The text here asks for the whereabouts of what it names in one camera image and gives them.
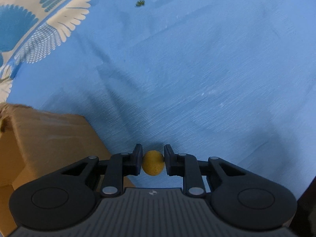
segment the blue fabric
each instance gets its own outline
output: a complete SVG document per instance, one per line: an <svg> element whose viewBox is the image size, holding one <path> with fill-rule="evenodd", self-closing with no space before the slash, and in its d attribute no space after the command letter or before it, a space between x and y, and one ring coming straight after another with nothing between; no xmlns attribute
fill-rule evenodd
<svg viewBox="0 0 316 237"><path fill-rule="evenodd" d="M137 1L89 1L66 42L21 59L7 102L84 115L112 153L168 143L298 198L316 173L316 0ZM165 171L131 180L182 186Z"/></svg>
<svg viewBox="0 0 316 237"><path fill-rule="evenodd" d="M34 26L38 18L23 7L2 5L0 19L0 65L2 65L2 52L12 50L22 36Z"/></svg>

